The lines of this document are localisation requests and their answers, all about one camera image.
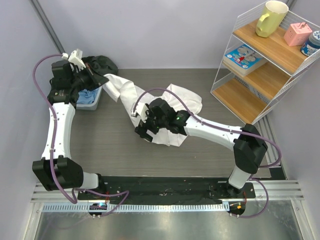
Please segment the white long sleeve shirt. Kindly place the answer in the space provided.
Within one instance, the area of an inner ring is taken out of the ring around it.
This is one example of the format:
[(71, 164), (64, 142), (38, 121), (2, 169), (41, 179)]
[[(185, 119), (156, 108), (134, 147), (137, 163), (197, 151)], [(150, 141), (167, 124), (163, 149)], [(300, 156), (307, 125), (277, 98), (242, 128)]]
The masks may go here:
[(171, 123), (175, 131), (169, 131), (165, 128), (160, 129), (157, 134), (147, 131), (153, 137), (152, 143), (154, 144), (179, 147), (187, 136), (182, 128), (183, 125), (178, 123), (177, 117), (182, 121), (187, 117), (188, 113), (177, 115), (177, 112), (184, 111), (184, 106), (186, 106), (192, 113), (198, 114), (203, 106), (202, 98), (198, 94), (172, 83), (161, 96), (155, 97), (135, 85), (131, 80), (114, 74), (105, 74), (104, 77), (108, 78), (109, 81), (102, 88), (114, 101), (121, 100), (134, 127), (140, 126), (141, 121), (139, 116), (137, 118), (131, 116), (131, 109), (134, 103), (144, 103), (148, 106), (148, 110), (154, 112), (175, 111), (175, 116)]

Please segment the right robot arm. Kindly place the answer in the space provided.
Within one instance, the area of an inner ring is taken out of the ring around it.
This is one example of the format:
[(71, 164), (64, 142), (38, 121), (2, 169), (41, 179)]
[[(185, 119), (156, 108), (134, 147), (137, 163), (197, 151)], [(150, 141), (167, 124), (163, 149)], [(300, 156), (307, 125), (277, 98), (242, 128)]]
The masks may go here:
[(140, 117), (135, 132), (148, 142), (161, 129), (166, 129), (172, 134), (199, 137), (233, 151), (235, 166), (225, 185), (226, 193), (231, 198), (243, 193), (246, 181), (257, 173), (268, 149), (252, 124), (235, 127), (206, 121), (188, 110), (174, 110), (161, 98), (156, 98), (151, 103), (134, 103), (131, 115)]

